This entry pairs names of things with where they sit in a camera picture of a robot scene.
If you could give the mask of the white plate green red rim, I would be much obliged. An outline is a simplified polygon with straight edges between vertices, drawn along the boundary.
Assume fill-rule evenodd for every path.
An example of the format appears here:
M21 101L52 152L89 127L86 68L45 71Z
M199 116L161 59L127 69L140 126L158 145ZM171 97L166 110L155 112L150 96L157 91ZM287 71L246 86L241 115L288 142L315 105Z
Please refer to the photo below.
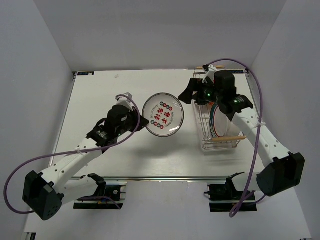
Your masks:
M213 138L222 138L227 131L227 116L220 111L216 103L210 109L209 127Z

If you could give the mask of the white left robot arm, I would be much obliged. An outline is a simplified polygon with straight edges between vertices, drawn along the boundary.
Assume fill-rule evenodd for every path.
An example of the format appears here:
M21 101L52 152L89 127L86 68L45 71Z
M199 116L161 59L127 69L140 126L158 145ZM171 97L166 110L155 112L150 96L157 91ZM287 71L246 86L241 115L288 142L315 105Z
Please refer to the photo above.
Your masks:
M79 183L68 182L109 148L121 144L119 137L126 133L133 135L149 123L132 97L128 92L117 95L116 105L96 123L75 151L64 153L60 161L39 173L31 171L26 175L22 199L43 221L52 218L68 202L82 197L99 200L105 196L105 181L95 173L84 176Z

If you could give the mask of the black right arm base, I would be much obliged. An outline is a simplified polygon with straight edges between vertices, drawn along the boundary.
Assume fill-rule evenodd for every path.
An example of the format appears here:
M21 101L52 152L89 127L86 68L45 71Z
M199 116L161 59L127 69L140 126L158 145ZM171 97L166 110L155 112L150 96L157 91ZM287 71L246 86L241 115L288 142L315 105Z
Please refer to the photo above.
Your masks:
M242 191L238 191L234 185L234 178L244 172L230 176L216 177L207 182L207 189L203 195L209 200L211 213L227 213L241 200Z

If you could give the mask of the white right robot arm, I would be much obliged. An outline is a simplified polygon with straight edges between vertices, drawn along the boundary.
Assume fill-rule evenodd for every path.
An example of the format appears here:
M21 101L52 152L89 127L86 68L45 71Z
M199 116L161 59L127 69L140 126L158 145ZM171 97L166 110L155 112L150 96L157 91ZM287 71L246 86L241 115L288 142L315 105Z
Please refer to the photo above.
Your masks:
M192 102L217 104L254 146L264 170L256 174L249 191L260 191L272 197L300 184L305 158L299 152L291 153L259 121L252 102L237 93L235 76L231 71L208 73L203 80L191 78L178 99L188 105Z

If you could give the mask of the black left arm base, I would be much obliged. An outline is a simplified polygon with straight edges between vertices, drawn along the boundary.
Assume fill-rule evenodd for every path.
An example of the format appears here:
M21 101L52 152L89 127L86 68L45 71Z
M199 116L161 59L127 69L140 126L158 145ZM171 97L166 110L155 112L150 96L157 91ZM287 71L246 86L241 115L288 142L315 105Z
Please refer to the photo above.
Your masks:
M95 173L88 175L97 188L93 195L84 196L73 204L75 210L121 210L126 198L124 184L108 184L101 176Z

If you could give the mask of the white plate red chinese characters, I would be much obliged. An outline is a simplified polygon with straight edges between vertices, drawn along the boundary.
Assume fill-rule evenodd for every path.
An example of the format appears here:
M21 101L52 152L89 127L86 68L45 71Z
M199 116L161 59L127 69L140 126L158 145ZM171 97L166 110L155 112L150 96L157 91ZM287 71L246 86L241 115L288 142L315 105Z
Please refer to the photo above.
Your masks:
M145 102L142 116L149 121L146 129L152 135L167 138L181 129L185 112L181 102L174 95L160 92Z

